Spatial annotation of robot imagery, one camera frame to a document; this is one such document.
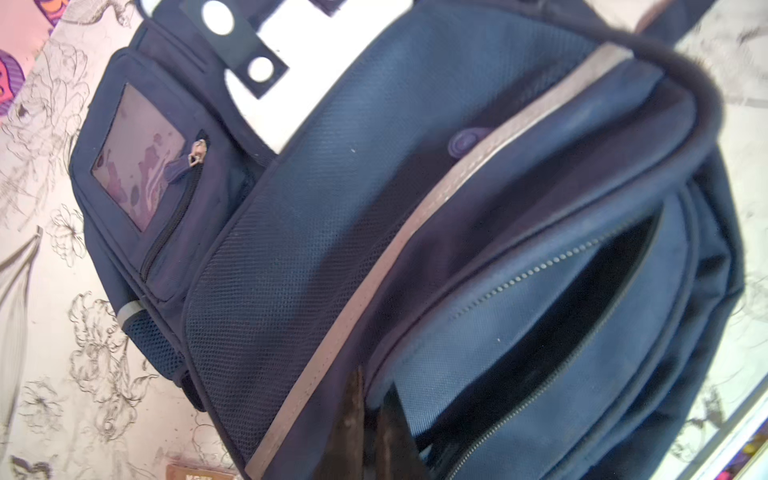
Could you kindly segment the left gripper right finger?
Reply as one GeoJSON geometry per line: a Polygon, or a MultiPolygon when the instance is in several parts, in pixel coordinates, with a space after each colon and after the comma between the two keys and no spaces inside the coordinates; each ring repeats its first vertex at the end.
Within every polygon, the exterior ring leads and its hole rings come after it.
{"type": "Polygon", "coordinates": [[[428,480],[395,386],[382,401],[375,440],[375,478],[378,480],[428,480]]]}

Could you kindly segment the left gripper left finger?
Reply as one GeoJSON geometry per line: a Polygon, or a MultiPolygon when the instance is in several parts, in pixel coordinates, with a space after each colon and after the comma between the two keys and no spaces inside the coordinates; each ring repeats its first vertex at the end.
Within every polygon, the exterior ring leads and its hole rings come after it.
{"type": "Polygon", "coordinates": [[[342,400],[323,456],[313,478],[360,480],[363,478],[365,401],[363,372],[353,370],[344,387],[342,400]]]}

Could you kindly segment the red thin booklet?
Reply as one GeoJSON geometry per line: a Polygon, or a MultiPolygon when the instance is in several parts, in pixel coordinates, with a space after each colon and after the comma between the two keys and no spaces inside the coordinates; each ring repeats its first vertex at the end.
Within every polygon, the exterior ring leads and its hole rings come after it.
{"type": "Polygon", "coordinates": [[[166,480],[237,480],[238,476],[231,472],[209,470],[179,464],[169,464],[165,471],[166,480]]]}

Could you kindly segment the navy blue student backpack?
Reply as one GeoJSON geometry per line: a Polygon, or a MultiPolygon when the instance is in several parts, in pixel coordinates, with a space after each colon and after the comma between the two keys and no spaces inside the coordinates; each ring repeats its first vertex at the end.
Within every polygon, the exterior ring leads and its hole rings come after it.
{"type": "Polygon", "coordinates": [[[162,1],[110,58],[70,161],[121,330],[247,479],[311,479],[363,372],[363,478],[395,386],[429,479],[648,479],[744,289],[723,100],[583,1],[415,1],[281,152],[224,82],[273,1],[205,31],[162,1]]]}

